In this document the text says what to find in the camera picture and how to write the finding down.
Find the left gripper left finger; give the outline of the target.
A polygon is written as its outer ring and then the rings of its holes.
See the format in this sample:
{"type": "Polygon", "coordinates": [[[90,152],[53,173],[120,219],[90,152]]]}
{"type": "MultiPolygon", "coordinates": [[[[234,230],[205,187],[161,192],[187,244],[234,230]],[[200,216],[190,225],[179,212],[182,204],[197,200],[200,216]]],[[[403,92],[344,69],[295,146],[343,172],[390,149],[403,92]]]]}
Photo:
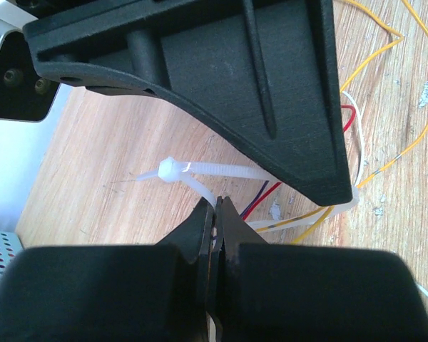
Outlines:
{"type": "Polygon", "coordinates": [[[0,341],[207,341],[204,199],[154,245],[34,247],[0,278],[0,341]]]}

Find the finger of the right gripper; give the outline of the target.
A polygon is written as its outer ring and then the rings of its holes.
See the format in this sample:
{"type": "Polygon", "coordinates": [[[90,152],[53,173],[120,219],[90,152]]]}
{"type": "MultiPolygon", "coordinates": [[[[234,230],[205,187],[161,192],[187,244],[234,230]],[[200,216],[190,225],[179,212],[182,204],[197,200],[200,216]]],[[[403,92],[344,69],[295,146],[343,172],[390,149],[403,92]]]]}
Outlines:
{"type": "Polygon", "coordinates": [[[57,1],[38,75],[184,110],[319,206],[352,199],[331,1],[57,1]]]}

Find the white zip tie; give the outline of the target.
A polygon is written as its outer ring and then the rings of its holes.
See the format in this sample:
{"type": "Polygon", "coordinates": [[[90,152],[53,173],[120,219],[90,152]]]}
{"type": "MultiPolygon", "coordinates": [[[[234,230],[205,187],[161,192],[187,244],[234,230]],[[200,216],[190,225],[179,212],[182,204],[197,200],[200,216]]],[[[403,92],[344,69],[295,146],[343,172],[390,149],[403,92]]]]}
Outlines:
{"type": "Polygon", "coordinates": [[[156,170],[138,175],[135,180],[144,181],[157,177],[166,183],[183,182],[210,204],[214,205],[215,198],[213,193],[204,184],[193,178],[192,175],[236,177],[277,182],[274,176],[260,168],[211,162],[181,162],[172,157],[162,160],[156,170]]]}

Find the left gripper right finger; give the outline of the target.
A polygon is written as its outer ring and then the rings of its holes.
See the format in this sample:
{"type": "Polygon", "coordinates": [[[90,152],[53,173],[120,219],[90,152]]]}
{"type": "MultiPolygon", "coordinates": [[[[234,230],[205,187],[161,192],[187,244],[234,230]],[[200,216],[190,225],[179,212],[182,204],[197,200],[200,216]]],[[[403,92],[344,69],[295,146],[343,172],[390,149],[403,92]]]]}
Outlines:
{"type": "Polygon", "coordinates": [[[269,244],[218,201],[222,341],[428,341],[414,277],[381,250],[269,244]]]}

